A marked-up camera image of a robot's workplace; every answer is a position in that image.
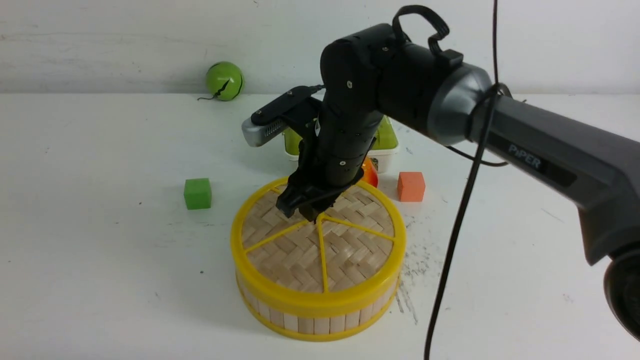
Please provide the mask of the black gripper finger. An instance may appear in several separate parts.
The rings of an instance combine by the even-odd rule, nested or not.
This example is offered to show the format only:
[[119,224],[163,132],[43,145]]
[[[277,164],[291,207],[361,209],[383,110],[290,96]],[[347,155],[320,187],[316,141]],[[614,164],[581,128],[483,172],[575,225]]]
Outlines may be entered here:
[[276,207],[286,218],[291,218],[303,202],[304,195],[298,187],[288,184],[284,191],[279,194],[276,200]]
[[311,223],[315,223],[319,216],[333,207],[338,197],[344,192],[340,188],[329,190],[310,187],[302,192],[300,214]]

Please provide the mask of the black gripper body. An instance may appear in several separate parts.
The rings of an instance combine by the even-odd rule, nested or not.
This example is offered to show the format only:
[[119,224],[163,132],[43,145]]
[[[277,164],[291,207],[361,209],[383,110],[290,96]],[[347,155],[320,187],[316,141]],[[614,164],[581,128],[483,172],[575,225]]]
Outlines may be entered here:
[[[318,134],[314,125],[320,125]],[[377,131],[375,120],[288,120],[302,137],[298,167],[288,178],[289,201],[332,198],[362,176],[361,166]]]

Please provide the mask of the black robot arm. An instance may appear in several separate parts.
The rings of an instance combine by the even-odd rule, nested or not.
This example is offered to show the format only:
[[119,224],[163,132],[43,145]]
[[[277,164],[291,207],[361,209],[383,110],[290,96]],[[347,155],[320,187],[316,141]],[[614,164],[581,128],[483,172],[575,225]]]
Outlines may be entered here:
[[398,27],[371,26],[328,44],[320,57],[326,92],[318,114],[288,125],[302,158],[276,207],[314,221],[361,177],[382,116],[444,146],[482,144],[577,207],[588,264],[608,256],[606,301],[639,337],[639,144],[499,95],[489,75],[454,50],[412,43]]

